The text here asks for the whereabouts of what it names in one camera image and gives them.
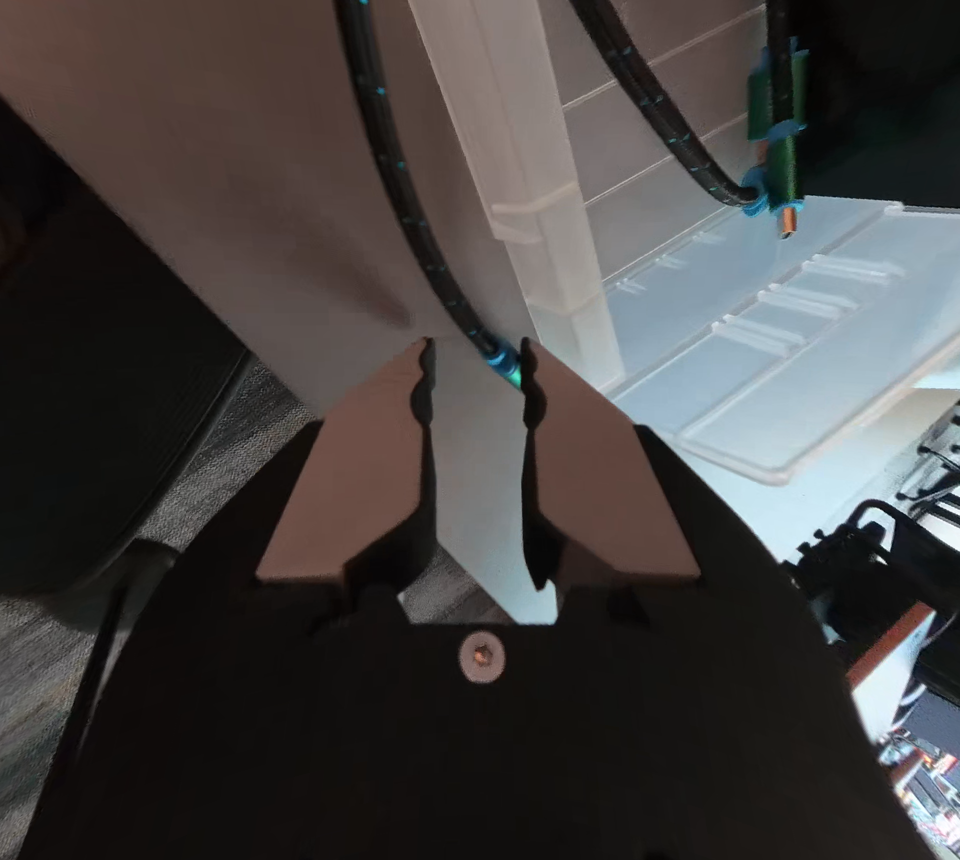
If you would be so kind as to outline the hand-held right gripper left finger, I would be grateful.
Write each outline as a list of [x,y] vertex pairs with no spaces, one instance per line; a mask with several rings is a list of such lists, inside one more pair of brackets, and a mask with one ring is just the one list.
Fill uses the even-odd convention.
[[256,567],[264,584],[407,590],[437,548],[436,349],[420,338],[325,414]]

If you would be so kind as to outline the clear plastic bin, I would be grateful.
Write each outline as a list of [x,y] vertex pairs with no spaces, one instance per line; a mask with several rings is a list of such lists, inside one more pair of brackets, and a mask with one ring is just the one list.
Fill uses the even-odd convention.
[[780,486],[958,362],[958,210],[704,192],[567,0],[407,0],[540,338],[680,452]]

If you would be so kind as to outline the black bin divider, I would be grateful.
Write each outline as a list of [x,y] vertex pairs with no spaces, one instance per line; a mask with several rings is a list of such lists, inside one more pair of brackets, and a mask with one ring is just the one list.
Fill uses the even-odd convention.
[[789,0],[809,195],[958,210],[959,0]]

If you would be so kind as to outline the black office chair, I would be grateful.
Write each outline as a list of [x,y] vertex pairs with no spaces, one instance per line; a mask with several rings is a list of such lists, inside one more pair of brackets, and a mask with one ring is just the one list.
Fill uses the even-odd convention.
[[851,662],[902,614],[924,602],[928,648],[958,621],[958,405],[910,449],[884,482],[832,531],[817,530],[784,561],[826,642]]

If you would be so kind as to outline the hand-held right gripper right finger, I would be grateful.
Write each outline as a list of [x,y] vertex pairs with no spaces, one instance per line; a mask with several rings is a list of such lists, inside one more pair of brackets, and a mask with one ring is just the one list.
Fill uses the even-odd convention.
[[520,371],[522,548],[534,588],[699,580],[629,416],[531,338],[522,340]]

